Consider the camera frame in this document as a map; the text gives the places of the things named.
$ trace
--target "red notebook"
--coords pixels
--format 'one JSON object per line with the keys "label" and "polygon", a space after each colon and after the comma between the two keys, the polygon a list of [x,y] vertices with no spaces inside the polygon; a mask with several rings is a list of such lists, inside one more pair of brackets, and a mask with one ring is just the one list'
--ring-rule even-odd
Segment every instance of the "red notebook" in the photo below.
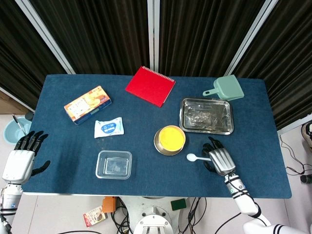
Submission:
{"label": "red notebook", "polygon": [[140,67],[126,91],[158,107],[166,101],[175,81],[146,67]]}

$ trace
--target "blue tablecloth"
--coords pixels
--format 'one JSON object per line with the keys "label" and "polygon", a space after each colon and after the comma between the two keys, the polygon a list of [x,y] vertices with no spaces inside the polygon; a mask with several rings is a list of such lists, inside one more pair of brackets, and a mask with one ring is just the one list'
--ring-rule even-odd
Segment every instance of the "blue tablecloth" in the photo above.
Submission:
{"label": "blue tablecloth", "polygon": [[[289,198],[291,190],[284,169],[276,127],[266,87],[259,79],[238,79],[245,97],[230,101],[234,132],[228,136],[186,133],[181,153],[164,156],[154,147],[154,134],[166,125],[179,125],[184,98],[203,98],[214,78],[172,77],[176,84],[158,108],[124,89],[131,76],[49,75],[40,95],[31,130],[49,137],[36,157],[35,167],[51,160],[49,168],[23,185],[25,192],[229,197],[224,178],[205,169],[202,161],[189,162],[188,153],[201,155],[208,136],[219,139],[236,164],[236,172],[251,196]],[[112,104],[81,125],[75,125],[64,105],[101,85]],[[94,139],[95,120],[122,117],[125,134]],[[129,179],[98,179],[95,175],[101,150],[130,151]]]}

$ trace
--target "metal tray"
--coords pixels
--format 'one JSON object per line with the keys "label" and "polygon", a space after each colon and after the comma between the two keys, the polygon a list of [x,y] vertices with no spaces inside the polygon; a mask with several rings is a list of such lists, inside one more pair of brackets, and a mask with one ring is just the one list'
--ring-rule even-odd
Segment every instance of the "metal tray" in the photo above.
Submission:
{"label": "metal tray", "polygon": [[223,100],[186,98],[181,102],[180,128],[192,133],[231,134],[232,107]]}

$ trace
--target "dustpan handle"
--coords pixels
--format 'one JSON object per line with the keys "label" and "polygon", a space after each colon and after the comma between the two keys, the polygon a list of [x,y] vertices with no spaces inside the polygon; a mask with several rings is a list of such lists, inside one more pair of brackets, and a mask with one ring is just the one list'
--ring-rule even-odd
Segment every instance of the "dustpan handle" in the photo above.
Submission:
{"label": "dustpan handle", "polygon": [[217,93],[219,93],[219,90],[215,88],[215,89],[204,91],[203,96],[208,96],[208,95],[217,94]]}

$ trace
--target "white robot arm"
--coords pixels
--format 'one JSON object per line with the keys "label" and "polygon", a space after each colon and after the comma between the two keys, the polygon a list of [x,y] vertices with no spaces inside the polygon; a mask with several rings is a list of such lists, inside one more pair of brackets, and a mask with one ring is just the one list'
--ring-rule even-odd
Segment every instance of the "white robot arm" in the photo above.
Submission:
{"label": "white robot arm", "polygon": [[33,170],[35,156],[44,139],[48,137],[43,131],[30,132],[22,137],[10,153],[6,162],[2,178],[7,183],[0,193],[0,234],[11,233],[11,223],[18,208],[23,193],[21,185],[31,176],[43,172],[50,164],[45,164]]}
{"label": "white robot arm", "polygon": [[242,214],[249,215],[254,219],[245,223],[243,228],[245,234],[306,234],[300,230],[284,225],[271,225],[269,220],[261,213],[261,209],[254,199],[249,195],[245,185],[235,172],[235,164],[229,152],[223,147],[220,141],[209,137],[212,145],[204,144],[203,154],[209,154],[214,167],[204,161],[205,167],[225,177],[225,184],[228,187]]}

